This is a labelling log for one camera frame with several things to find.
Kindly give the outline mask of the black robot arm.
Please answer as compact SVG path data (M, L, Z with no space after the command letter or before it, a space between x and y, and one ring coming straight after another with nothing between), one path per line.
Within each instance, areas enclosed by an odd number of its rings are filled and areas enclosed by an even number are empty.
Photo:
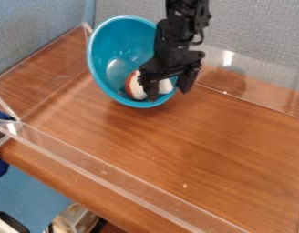
M203 43L203 30L212 20L210 0L166 0L166 12L167 17L157 24L154 56L139 68L139 84L153 102L161 81L177 76L183 94L197 81L206 54L190 47Z

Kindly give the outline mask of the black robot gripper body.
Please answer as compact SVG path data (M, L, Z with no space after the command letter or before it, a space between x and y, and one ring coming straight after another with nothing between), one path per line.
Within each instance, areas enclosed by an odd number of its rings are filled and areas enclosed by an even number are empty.
M203 31L194 28L189 20L161 20L157 24L155 52L150 60L141 66L139 83L146 80L169 79L189 67L202 67L205 53L193 51L191 46L203 42Z

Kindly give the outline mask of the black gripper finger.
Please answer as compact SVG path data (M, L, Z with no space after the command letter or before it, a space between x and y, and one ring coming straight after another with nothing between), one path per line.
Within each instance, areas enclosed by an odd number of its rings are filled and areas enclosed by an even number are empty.
M198 78L199 67L189 67L179 75L177 80L177 86L183 94L186 94Z
M147 94L149 100L155 102L159 93L159 82L157 80L146 80L143 83L143 91Z

